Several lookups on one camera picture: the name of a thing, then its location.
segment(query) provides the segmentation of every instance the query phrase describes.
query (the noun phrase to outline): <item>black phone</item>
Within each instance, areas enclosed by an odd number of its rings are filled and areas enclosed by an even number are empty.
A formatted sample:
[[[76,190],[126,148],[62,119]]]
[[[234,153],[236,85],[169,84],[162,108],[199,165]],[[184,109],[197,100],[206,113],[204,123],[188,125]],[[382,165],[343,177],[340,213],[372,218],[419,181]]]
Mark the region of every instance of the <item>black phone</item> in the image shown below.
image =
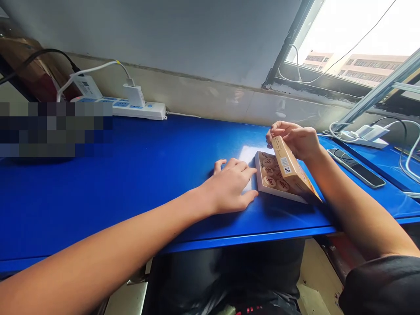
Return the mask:
[[[385,181],[377,176],[375,173],[369,171],[359,162],[348,156],[345,152],[340,149],[328,149],[328,153],[334,160],[340,163],[350,173],[358,177],[362,182],[371,188],[378,188],[385,185]]]

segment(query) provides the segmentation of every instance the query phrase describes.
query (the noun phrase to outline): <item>black pants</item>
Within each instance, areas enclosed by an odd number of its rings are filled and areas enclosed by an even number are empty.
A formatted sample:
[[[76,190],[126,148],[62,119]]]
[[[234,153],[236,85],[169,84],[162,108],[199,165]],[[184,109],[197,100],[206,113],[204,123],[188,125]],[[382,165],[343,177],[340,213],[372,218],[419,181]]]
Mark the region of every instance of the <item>black pants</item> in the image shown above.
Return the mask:
[[[160,313],[214,314],[239,299],[295,308],[304,247],[304,239],[290,239],[176,253]]]

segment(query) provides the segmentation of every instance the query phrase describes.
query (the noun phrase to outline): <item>finger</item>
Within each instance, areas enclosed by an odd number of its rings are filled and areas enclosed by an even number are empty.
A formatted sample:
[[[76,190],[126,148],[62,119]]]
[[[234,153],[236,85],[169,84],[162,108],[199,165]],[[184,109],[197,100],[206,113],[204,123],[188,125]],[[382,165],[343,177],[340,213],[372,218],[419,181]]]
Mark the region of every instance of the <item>finger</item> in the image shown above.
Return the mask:
[[[258,196],[258,192],[256,190],[248,190],[246,193],[244,193],[240,199],[243,202],[243,208],[244,210],[246,209],[246,207],[252,202],[254,201],[255,197]]]
[[[284,136],[286,134],[286,130],[284,129],[276,129],[271,133],[272,137],[276,137],[276,136]]]
[[[272,139],[273,139],[273,136],[271,135],[271,129],[270,129],[270,130],[268,130],[268,132],[266,134],[267,143],[270,144]]]
[[[290,141],[295,138],[305,138],[316,136],[316,130],[312,127],[296,128],[291,130],[287,135],[283,137],[284,141]]]
[[[289,133],[290,130],[295,129],[295,128],[302,128],[302,127],[292,122],[285,122],[285,121],[279,120],[271,125],[270,131],[271,133],[273,133],[274,130],[276,129],[284,129],[285,131],[287,131],[287,133]]]
[[[242,174],[248,179],[250,180],[252,175],[254,175],[257,172],[256,168],[246,168]]]
[[[225,169],[230,169],[230,168],[234,167],[236,164],[238,164],[239,162],[240,161],[238,159],[231,158],[224,168]]]
[[[246,164],[244,161],[240,161],[238,164],[235,165],[234,169],[238,171],[243,171],[245,169],[249,168],[248,164]]]
[[[271,141],[276,136],[283,136],[284,129],[275,129],[274,131],[271,131],[271,129],[266,134],[266,141],[268,144],[271,144]]]
[[[220,173],[222,170],[222,165],[226,163],[226,160],[218,160],[214,163],[213,175]]]

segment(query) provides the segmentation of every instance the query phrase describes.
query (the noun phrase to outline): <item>lap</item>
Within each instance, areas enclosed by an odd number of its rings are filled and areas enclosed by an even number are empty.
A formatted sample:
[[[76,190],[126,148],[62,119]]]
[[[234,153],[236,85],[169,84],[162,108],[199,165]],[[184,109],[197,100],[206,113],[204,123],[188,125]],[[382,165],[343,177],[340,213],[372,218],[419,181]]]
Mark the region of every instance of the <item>lap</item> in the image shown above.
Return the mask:
[[[289,239],[175,253],[160,304],[167,314],[211,307],[235,286],[297,299],[304,246],[304,239]]]

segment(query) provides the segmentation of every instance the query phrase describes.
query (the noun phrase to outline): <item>hand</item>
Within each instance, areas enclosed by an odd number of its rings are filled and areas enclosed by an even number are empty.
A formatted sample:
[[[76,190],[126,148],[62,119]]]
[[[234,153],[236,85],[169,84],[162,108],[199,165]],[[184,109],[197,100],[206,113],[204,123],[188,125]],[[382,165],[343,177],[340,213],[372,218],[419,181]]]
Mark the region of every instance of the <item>hand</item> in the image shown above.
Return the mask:
[[[276,136],[282,136],[295,157],[303,162],[316,159],[324,151],[316,130],[311,127],[303,128],[291,122],[278,121],[267,132],[267,143],[271,145],[271,140]]]
[[[252,175],[257,172],[245,162],[230,159],[214,163],[213,176],[197,188],[201,198],[210,206],[210,215],[243,211],[258,196],[256,190],[249,190],[242,195]]]

